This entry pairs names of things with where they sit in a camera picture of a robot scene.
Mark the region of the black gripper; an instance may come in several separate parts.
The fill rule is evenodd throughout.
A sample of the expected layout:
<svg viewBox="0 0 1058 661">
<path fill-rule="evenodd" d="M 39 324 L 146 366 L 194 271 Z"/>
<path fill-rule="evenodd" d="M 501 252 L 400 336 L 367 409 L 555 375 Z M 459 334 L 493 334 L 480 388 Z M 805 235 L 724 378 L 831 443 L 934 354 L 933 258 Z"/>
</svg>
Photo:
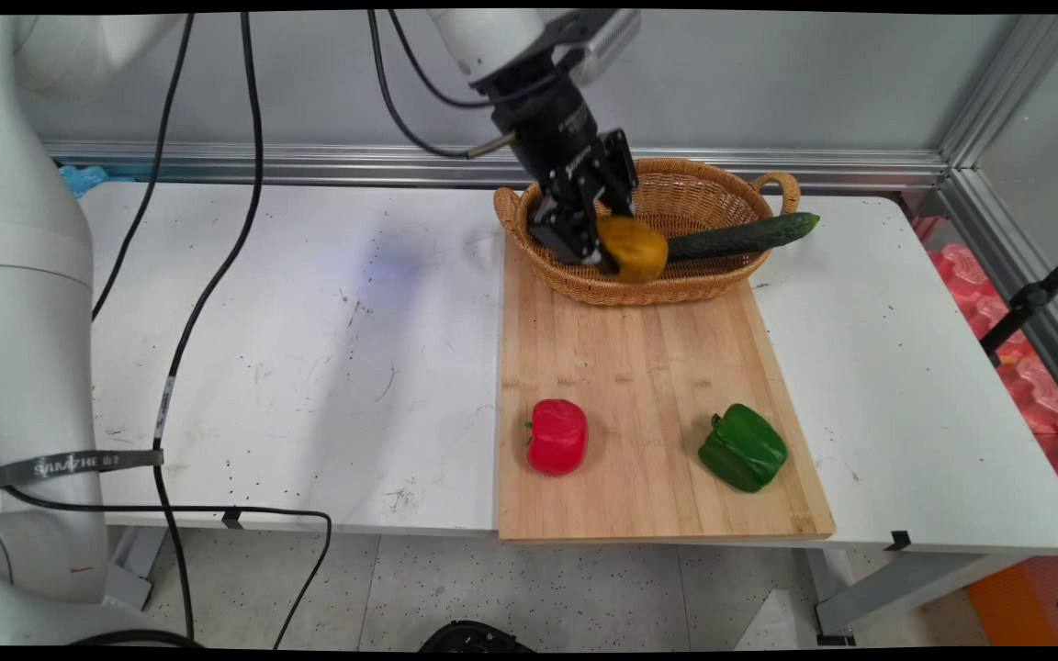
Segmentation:
<svg viewBox="0 0 1058 661">
<path fill-rule="evenodd" d="M 561 62 L 547 53 L 530 55 L 479 80 L 476 91 L 494 105 L 491 120 L 497 129 L 515 135 L 512 153 L 546 194 L 526 221 L 530 237 L 559 263 L 602 268 L 605 254 L 592 200 L 601 192 L 612 214 L 633 217 L 638 175 L 625 131 L 599 135 L 591 110 L 571 79 L 583 59 L 582 53 L 564 54 Z M 602 149 L 596 145 L 599 140 Z M 587 168 L 599 155 L 603 185 Z"/>
</svg>

